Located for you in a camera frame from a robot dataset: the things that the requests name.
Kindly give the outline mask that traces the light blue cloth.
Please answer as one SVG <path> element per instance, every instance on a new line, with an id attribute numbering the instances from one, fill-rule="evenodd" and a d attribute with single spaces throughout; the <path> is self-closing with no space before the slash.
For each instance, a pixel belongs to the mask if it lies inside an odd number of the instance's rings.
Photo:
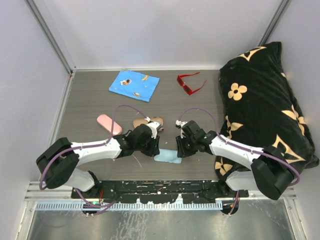
<path id="1" fill-rule="evenodd" d="M 178 157 L 178 151 L 172 149 L 159 149 L 159 154 L 153 158 L 157 162 L 180 164 L 182 158 Z"/>

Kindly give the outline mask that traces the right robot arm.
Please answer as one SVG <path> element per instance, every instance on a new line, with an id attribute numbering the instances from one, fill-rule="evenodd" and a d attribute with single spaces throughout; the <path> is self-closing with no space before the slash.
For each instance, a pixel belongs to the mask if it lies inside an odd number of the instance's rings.
<path id="1" fill-rule="evenodd" d="M 205 132 L 193 121 L 175 122 L 180 129 L 176 137 L 177 156 L 186 158 L 197 152 L 229 159 L 247 171 L 231 172 L 225 181 L 219 184 L 219 191 L 225 197 L 231 197 L 236 191 L 260 191 L 271 200 L 278 200 L 294 180 L 299 180 L 299 173 L 287 163 L 274 147 L 248 146 L 228 139 L 211 130 Z"/>

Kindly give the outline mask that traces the brown striped glasses case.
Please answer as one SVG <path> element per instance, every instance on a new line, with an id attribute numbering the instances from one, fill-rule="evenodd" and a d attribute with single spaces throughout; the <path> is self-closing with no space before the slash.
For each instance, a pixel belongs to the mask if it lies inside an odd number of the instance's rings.
<path id="1" fill-rule="evenodd" d="M 154 116 L 150 118 L 150 122 L 158 122 L 160 123 L 160 128 L 158 129 L 159 132 L 162 132 L 164 130 L 164 120 L 159 116 Z M 133 127 L 136 128 L 142 124 L 147 125 L 149 123 L 148 120 L 145 118 L 136 118 L 133 121 Z"/>

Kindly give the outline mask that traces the pink glasses case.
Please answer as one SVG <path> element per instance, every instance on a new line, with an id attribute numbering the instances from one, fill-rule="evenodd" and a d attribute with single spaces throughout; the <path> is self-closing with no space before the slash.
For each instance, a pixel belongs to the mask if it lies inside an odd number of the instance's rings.
<path id="1" fill-rule="evenodd" d="M 122 127 L 118 123 L 113 122 L 112 118 L 105 114 L 99 115 L 96 121 L 101 127 L 113 135 L 119 135 L 122 133 Z"/>

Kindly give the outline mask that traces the red sunglasses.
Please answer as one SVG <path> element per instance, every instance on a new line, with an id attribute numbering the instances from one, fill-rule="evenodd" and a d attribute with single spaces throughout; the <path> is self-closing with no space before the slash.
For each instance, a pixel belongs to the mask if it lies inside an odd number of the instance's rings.
<path id="1" fill-rule="evenodd" d="M 184 78 L 191 77 L 191 76 L 195 76 L 195 75 L 198 75 L 199 73 L 200 73 L 200 72 L 198 71 L 198 72 L 195 72 L 195 73 L 192 73 L 192 74 L 181 74 L 181 75 L 178 75 L 177 78 L 176 78 L 176 81 L 178 82 L 178 84 L 183 88 L 183 90 L 184 90 L 189 96 L 191 96 L 191 95 L 193 95 L 194 93 L 196 93 L 196 92 L 198 92 L 199 90 L 201 90 L 201 89 L 205 86 L 207 80 L 205 80 L 205 81 L 203 82 L 203 84 L 202 84 L 199 88 L 197 88 L 197 89 L 192 89 L 192 88 L 184 81 Z"/>

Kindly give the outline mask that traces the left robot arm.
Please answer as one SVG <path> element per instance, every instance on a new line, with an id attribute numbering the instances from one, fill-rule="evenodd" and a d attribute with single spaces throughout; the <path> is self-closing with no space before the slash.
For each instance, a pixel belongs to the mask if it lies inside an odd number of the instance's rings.
<path id="1" fill-rule="evenodd" d="M 82 171 L 78 166 L 102 159 L 119 159 L 141 152 L 148 157 L 159 155 L 159 122 L 141 124 L 126 134 L 112 136 L 94 142 L 70 142 L 59 138 L 36 160 L 41 172 L 39 188 L 56 189 L 69 186 L 95 198 L 101 190 L 101 183 L 91 171 Z"/>

